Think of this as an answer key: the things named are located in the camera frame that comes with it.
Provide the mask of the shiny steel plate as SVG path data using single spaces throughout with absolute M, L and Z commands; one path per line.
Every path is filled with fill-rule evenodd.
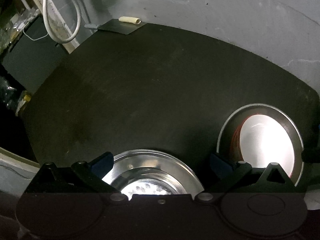
M 156 150 L 131 150 L 114 156 L 114 165 L 103 181 L 129 199 L 134 194 L 190 194 L 204 188 L 184 162 Z

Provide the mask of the dark rimmed steel plate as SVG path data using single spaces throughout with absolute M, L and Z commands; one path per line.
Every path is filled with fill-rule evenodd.
M 303 151 L 302 136 L 291 118 L 263 103 L 236 109 L 221 127 L 216 146 L 225 162 L 245 161 L 253 168 L 278 163 L 294 185 L 304 170 Z

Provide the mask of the cream paper roll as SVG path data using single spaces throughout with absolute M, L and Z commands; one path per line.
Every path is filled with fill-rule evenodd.
M 123 23 L 129 23 L 129 24 L 135 24 L 135 25 L 139 25 L 142 22 L 140 18 L 129 17 L 129 16 L 121 16 L 118 20 Z

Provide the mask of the dark grey flat panel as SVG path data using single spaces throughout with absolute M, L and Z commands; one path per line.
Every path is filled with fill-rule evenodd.
M 43 19 L 39 16 L 1 55 L 1 64 L 28 92 L 34 94 L 66 55 L 68 52 L 64 46 L 47 35 Z

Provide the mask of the white bowl red rim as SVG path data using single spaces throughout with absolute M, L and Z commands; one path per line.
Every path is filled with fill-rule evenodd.
M 232 137 L 231 151 L 236 161 L 266 168 L 278 163 L 291 176 L 295 163 L 292 141 L 274 118 L 263 114 L 247 117 Z

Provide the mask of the grey metal sheet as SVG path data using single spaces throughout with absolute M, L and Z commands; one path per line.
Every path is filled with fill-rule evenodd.
M 118 19 L 112 19 L 105 24 L 99 26 L 97 30 L 99 31 L 109 31 L 112 33 L 119 33 L 123 35 L 129 35 L 130 33 L 136 31 L 142 26 L 146 25 L 145 22 L 140 24 L 120 22 Z

